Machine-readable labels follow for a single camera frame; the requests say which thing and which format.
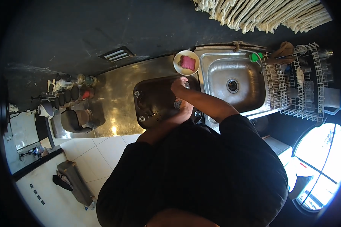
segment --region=raw meat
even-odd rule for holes
[[[196,60],[194,58],[190,58],[188,56],[182,55],[181,60],[178,62],[178,65],[184,69],[190,69],[192,71],[195,70]]]

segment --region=stainless steel countertop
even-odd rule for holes
[[[159,57],[121,68],[97,76],[93,99],[80,103],[74,108],[88,108],[101,125],[88,133],[70,133],[61,125],[59,113],[51,119],[55,138],[95,138],[118,135],[140,134],[141,128],[136,119],[133,89],[146,79],[177,75],[173,67],[173,55]]]

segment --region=floor tile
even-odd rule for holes
[[[109,177],[102,178],[100,179],[100,181],[104,184],[107,181],[107,179],[109,179]]]
[[[126,147],[126,143],[123,138],[120,136],[110,137],[106,139],[104,142],[97,145],[102,156],[105,158],[107,163],[110,165],[112,169],[117,165],[123,151]]]
[[[70,141],[71,139],[56,139],[56,138],[53,138],[53,142],[55,143],[55,146],[58,146],[58,145],[61,145],[62,143],[65,143],[67,141]]]
[[[112,173],[112,169],[105,161],[97,147],[90,149],[88,152],[84,153],[82,157],[92,172],[96,175],[97,179],[110,176]]]
[[[124,139],[125,143],[128,145],[130,143],[135,143],[140,135],[141,134],[123,135],[122,138]]]
[[[64,150],[66,157],[69,161],[73,161],[81,154],[77,150],[77,146],[74,144],[74,140],[71,139],[61,144],[61,148]]]
[[[101,142],[103,142],[107,138],[108,137],[98,137],[98,138],[92,138],[92,140],[95,143],[95,145],[98,145],[98,144],[100,144]]]
[[[87,152],[88,150],[96,146],[91,138],[72,139],[72,140],[74,144],[76,145],[79,154],[83,154],[84,152]]]
[[[73,161],[76,162],[77,169],[80,172],[84,182],[98,179],[82,156],[76,158]]]
[[[103,182],[101,180],[94,180],[91,182],[87,182],[86,185],[88,186],[88,188],[91,190],[92,194],[98,198],[99,197],[99,193],[100,190],[102,188],[102,186],[104,185]]]

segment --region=hand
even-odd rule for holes
[[[170,89],[173,91],[174,95],[176,97],[179,97],[179,92],[182,91],[182,89],[185,89],[185,84],[184,82],[188,81],[186,77],[180,77],[176,79],[173,84],[171,85]]]
[[[183,117],[183,120],[186,121],[188,120],[191,115],[192,115],[192,111],[193,111],[193,105],[190,104],[189,102],[182,100],[180,98],[177,98],[176,101],[181,100],[181,106],[179,108],[179,115],[181,115]]]

